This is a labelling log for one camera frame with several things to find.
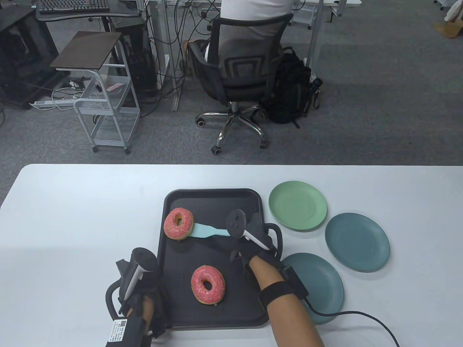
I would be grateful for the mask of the person's left hand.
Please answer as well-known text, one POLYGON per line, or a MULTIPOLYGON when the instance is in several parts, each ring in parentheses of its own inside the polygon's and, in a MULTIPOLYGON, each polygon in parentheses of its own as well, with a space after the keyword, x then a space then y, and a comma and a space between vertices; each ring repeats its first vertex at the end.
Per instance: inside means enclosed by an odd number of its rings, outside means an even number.
POLYGON ((159 274, 155 271, 144 272, 128 299, 118 299, 121 304, 120 313, 125 317, 143 319, 144 334, 156 339, 166 331, 164 299, 159 274))

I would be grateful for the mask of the person's right hand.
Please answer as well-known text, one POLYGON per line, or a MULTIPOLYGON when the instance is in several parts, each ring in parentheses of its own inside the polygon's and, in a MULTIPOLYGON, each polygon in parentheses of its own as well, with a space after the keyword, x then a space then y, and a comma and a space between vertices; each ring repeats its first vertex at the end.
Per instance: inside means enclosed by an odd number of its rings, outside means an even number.
POLYGON ((283 236, 281 229, 274 223, 265 223, 263 225, 264 235, 268 236, 268 231, 273 230, 276 233, 277 246, 273 245, 271 240, 271 249, 265 250, 252 240, 246 240, 242 237, 235 239, 231 236, 211 236, 202 240, 202 243, 212 250, 217 250, 223 254, 231 264, 238 263, 242 268, 246 279, 256 282, 256 276, 250 268, 250 261, 257 256, 261 260, 273 265, 277 269, 282 266, 281 255, 283 251, 283 236))

